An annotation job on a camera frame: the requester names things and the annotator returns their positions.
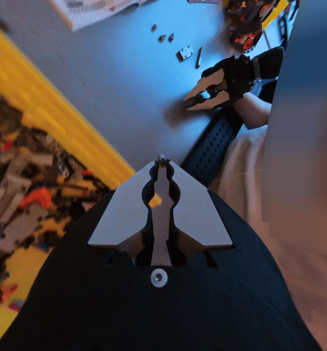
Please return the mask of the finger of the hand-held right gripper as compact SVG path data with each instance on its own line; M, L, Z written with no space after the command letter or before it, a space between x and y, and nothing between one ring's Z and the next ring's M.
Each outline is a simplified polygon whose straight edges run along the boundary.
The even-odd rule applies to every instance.
M200 103L196 103L186 110L188 111L200 111L200 110L212 110L220 107L224 107L229 105L230 96L227 91L221 90L219 91L213 98L204 99Z
M196 86L186 95L184 102L194 98L197 94L207 90L209 86L217 86L222 83L224 79L224 70L219 69L218 71L210 74L209 76L202 77L196 84Z

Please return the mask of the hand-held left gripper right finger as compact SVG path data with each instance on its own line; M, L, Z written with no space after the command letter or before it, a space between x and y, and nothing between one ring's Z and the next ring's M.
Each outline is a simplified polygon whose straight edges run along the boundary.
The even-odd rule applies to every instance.
M173 266L185 266L194 254L233 247L209 190L172 160L166 161L173 201L166 241Z

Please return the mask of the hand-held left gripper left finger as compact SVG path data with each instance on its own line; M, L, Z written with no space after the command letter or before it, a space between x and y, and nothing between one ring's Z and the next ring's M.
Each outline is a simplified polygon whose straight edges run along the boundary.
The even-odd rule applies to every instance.
M117 187L88 246L126 252L139 266L150 266L154 246L152 210L156 161Z

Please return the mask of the pile of building bricks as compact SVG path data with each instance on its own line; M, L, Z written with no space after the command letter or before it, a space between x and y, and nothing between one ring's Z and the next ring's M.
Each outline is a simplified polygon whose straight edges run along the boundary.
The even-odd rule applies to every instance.
M67 229L109 188L24 112L0 95L0 305L19 287L9 283L13 256L45 259Z

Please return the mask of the yellow plastic bin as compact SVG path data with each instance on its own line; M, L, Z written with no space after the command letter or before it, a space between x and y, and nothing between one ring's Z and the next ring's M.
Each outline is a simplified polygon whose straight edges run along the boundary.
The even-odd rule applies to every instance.
M24 112L22 122L51 133L68 151L114 188L134 171L82 115L40 73L0 29L0 94ZM0 338L0 350L155 350L139 317L95 318L109 302L100 294L120 293L135 268L124 254L89 249L87 240L105 209L105 198L64 235L46 258L21 312Z

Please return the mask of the person's right forearm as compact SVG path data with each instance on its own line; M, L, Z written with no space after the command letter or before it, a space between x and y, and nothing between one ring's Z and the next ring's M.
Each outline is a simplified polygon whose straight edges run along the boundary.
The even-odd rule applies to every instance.
M261 100L251 92L243 94L243 97L232 106L248 130L268 124L271 103Z

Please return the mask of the grey plate with four holes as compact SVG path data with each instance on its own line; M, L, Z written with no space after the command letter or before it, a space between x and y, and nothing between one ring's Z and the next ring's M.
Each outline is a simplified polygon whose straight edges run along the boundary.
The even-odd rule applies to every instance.
M176 54L179 62L184 62L185 60L189 59L192 57L194 54L193 48L191 45L183 47L181 50L179 50Z

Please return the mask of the tracked toy robot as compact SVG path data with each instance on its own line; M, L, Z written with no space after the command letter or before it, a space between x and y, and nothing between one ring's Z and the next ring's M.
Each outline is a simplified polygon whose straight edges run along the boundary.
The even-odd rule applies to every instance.
M251 52L263 32L263 23L270 18L279 0L228 0L223 10L229 21L230 44L240 52Z

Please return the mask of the open instruction booklet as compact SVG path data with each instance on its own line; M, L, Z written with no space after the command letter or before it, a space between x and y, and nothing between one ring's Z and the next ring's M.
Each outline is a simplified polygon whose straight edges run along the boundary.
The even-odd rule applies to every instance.
M57 14L73 31L103 21L122 10L146 0L49 0Z

